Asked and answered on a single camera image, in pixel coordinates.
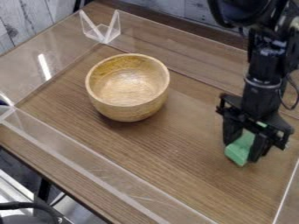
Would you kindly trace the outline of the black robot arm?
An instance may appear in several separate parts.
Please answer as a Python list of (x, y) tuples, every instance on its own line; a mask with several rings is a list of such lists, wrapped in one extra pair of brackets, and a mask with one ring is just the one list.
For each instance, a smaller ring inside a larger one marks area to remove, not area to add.
[(294, 127), (279, 109), (299, 105), (299, 5), (295, 0), (208, 0), (216, 23), (248, 31), (244, 89), (222, 94), (224, 155), (238, 164), (256, 162), (271, 148), (284, 149)]

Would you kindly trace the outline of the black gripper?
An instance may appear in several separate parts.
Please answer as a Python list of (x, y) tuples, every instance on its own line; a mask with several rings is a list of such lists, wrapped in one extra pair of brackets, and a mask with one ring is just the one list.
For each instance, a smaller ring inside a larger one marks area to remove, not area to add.
[(231, 144), (239, 139), (243, 127), (254, 132), (260, 131), (254, 138), (247, 160), (256, 162), (272, 147), (286, 149), (294, 127), (279, 115), (283, 104), (282, 96), (286, 80), (259, 82), (246, 77), (243, 95), (222, 94), (216, 112), (223, 117), (223, 143)]

